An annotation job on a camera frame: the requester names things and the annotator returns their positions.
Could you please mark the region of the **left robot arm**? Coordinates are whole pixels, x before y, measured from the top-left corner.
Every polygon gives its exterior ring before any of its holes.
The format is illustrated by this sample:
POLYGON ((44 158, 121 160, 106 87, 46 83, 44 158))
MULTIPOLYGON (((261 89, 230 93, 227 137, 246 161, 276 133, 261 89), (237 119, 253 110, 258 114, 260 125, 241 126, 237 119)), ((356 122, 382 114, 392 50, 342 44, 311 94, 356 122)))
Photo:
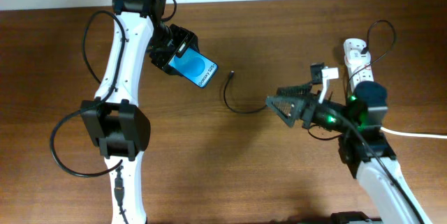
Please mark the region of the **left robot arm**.
POLYGON ((115 34, 105 75, 84 100, 82 120, 110 177, 112 223, 147 223, 141 167, 151 125, 138 107, 146 56, 169 75, 186 76, 202 57, 197 36, 164 17, 166 0, 112 0, 115 34))

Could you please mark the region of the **blue screen Galaxy smartphone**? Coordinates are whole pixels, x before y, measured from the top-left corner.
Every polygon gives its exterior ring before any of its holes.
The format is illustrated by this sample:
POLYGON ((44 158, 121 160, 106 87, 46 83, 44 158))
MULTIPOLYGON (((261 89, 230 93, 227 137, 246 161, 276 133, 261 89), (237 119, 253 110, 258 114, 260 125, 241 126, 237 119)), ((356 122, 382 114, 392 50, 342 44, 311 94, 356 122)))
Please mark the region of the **blue screen Galaxy smartphone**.
POLYGON ((200 88, 205 88, 218 70, 218 65, 188 47, 181 57, 175 55, 168 65, 200 88))

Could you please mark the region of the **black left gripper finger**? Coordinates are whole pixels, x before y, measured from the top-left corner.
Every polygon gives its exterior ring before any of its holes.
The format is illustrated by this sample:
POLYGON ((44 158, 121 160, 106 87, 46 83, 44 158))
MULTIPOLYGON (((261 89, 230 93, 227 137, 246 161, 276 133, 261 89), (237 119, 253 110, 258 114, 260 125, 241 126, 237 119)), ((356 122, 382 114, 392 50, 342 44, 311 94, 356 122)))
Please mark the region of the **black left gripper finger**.
POLYGON ((174 67, 169 65, 172 57, 151 57, 151 63, 168 75, 182 76, 174 67))
POLYGON ((198 37, 193 32, 191 32, 189 34, 189 39, 187 40, 187 45, 188 45, 188 48, 191 48, 192 50, 194 50, 196 52, 200 52, 199 46, 198 46, 198 37))

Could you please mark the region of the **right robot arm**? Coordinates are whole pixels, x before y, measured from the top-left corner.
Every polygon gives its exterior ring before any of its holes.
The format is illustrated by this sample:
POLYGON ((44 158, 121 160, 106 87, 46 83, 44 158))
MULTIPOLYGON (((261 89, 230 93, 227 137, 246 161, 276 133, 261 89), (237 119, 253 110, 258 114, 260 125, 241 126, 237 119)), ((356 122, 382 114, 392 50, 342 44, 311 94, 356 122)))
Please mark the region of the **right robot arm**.
POLYGON ((292 127, 320 126, 341 135, 339 155, 354 179, 367 192, 383 223, 429 223, 430 218, 408 187, 396 153, 381 131, 388 106, 386 88, 377 82, 359 83, 342 105, 321 100, 311 85, 282 87, 265 104, 292 127))

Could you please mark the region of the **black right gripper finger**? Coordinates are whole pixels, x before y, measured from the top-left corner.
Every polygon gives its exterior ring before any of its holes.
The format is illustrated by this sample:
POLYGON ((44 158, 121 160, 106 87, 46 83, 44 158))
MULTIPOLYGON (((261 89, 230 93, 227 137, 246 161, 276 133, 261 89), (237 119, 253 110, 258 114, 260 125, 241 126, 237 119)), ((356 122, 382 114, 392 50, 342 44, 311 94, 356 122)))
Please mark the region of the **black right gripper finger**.
POLYGON ((305 96, 312 90, 313 84, 311 82, 301 84, 298 86, 279 87, 277 89, 277 96, 297 97, 305 96))
POLYGON ((301 118, 306 101, 298 97, 268 96, 266 105, 289 127, 301 118))

